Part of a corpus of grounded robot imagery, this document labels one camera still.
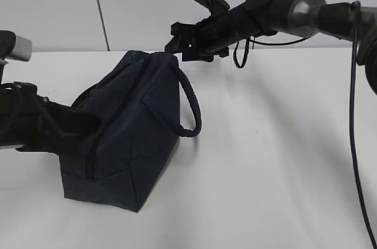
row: white table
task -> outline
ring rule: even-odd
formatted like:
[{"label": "white table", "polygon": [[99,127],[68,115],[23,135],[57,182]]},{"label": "white table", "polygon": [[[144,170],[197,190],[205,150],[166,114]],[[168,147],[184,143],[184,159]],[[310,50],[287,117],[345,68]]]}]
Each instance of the white table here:
[{"label": "white table", "polygon": [[[5,81],[70,104],[123,52],[37,53]],[[54,154],[0,151],[0,248],[371,248],[348,139],[350,49],[264,49],[181,64],[203,130],[182,139],[143,209],[65,200]],[[377,96],[359,68],[356,144],[377,231]],[[192,126],[186,100],[182,122]]]}]

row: zipper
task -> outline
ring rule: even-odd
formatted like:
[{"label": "zipper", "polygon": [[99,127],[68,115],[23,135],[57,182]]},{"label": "zipper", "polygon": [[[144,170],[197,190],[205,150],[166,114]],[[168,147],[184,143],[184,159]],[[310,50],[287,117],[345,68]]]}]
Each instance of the zipper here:
[{"label": "zipper", "polygon": [[98,137],[95,139],[93,146],[91,147],[87,158],[85,162],[85,177],[89,179],[94,179],[94,172],[95,172],[95,159],[97,154],[97,148],[101,141],[102,136],[104,135],[106,129],[119,117],[119,115],[123,112],[124,108],[128,105],[130,100],[132,99],[133,95],[135,94],[138,85],[143,78],[143,75],[145,71],[147,70],[149,66],[150,61],[147,59],[144,59],[144,63],[142,64],[137,76],[135,77],[134,82],[132,83],[132,86],[124,96],[121,104],[115,111],[114,115],[111,117],[111,119],[105,124],[103,127],[101,133],[98,135]]}]

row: navy blue bag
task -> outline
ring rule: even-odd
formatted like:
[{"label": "navy blue bag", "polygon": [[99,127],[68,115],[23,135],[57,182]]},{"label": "navy blue bag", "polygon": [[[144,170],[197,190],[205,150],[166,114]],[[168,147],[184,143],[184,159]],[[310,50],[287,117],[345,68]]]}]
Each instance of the navy blue bag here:
[{"label": "navy blue bag", "polygon": [[[181,84],[196,127],[180,125]],[[76,111],[101,119],[71,156],[59,156],[64,197],[137,212],[164,168],[178,137],[201,130],[200,108],[177,58],[129,51],[99,83],[81,94]]]}]

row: bag handle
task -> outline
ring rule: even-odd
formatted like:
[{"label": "bag handle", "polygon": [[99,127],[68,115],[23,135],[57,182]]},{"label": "bag handle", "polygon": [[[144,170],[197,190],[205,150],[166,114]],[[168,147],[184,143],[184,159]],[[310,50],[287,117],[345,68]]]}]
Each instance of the bag handle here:
[{"label": "bag handle", "polygon": [[186,94],[188,99],[188,103],[190,104],[191,110],[194,114],[195,119],[195,129],[194,130],[187,130],[185,129],[179,122],[175,122],[174,120],[166,114],[166,112],[162,111],[158,103],[152,97],[146,95],[143,99],[143,103],[146,107],[152,112],[152,114],[158,118],[160,121],[165,123],[175,134],[180,137],[195,137],[199,134],[201,130],[201,114],[200,114],[200,107],[198,100],[195,96],[193,87],[190,84],[189,79],[184,74],[184,72],[175,65],[170,64],[170,68],[174,71],[174,73],[178,76],[178,80],[182,85],[183,91]]}]

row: black cable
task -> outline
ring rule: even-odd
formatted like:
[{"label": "black cable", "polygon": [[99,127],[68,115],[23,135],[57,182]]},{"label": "black cable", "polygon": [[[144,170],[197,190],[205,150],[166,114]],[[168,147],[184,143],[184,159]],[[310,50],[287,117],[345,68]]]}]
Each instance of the black cable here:
[{"label": "black cable", "polygon": [[238,59],[237,59],[237,50],[238,50],[238,46],[240,45],[240,42],[237,42],[236,47],[233,51],[233,61],[234,61],[234,64],[236,65],[237,68],[244,68],[244,66],[246,65],[247,57],[249,56],[250,42],[253,43],[252,50],[254,50],[255,44],[258,44],[258,42],[255,41],[255,37],[254,37],[253,40],[251,40],[250,38],[246,39],[245,49],[243,51],[243,59],[242,59],[241,65],[239,64]]},{"label": "black cable", "polygon": [[14,120],[18,116],[19,110],[21,109],[22,105],[22,95],[21,95],[21,89],[17,84],[14,83],[7,83],[7,84],[2,84],[0,85],[0,89],[5,89],[5,88],[10,88],[12,90],[16,91],[16,104],[13,108],[13,113],[9,117],[9,120],[6,122],[4,128],[2,131],[0,131],[0,139],[8,132],[12,124],[14,123]]},{"label": "black cable", "polygon": [[356,144],[355,144],[355,83],[356,83],[356,57],[357,57],[357,48],[358,48],[358,19],[360,12],[360,2],[354,2],[353,6],[356,11],[356,25],[354,28],[354,36],[352,42],[352,62],[351,62],[351,78],[350,78],[350,91],[349,91],[349,141],[352,154],[352,165],[353,173],[355,175],[356,189],[358,191],[360,208],[363,215],[364,223],[366,230],[368,231],[369,238],[373,249],[377,248],[375,236],[372,231],[371,224],[369,222],[368,213],[366,212],[363,190],[361,187],[359,167],[358,167],[358,158],[356,155]]},{"label": "black cable", "polygon": [[308,38],[302,38],[302,39],[298,39],[298,40],[286,42],[286,43],[264,43],[264,42],[259,42],[259,41],[255,41],[255,40],[254,41],[250,40],[250,42],[258,44],[258,45],[264,45],[264,46],[286,46],[286,45],[301,43],[305,40],[308,40]]},{"label": "black cable", "polygon": [[103,31],[104,36],[105,36],[106,48],[107,48],[108,51],[110,51],[110,46],[109,46],[109,44],[108,44],[107,33],[106,33],[106,27],[105,27],[104,17],[103,17],[103,15],[102,15],[102,9],[101,9],[100,0],[96,0],[96,1],[97,1],[98,11],[99,11],[99,13],[100,13],[100,19],[101,19],[101,24],[102,24],[102,31]]},{"label": "black cable", "polygon": [[245,50],[243,51],[243,59],[242,59],[241,65],[238,63],[238,59],[237,59],[237,49],[238,49],[239,43],[240,42],[237,42],[236,47],[233,51],[233,61],[237,68],[244,68],[247,62],[247,57],[249,56],[250,38],[246,39]]}]

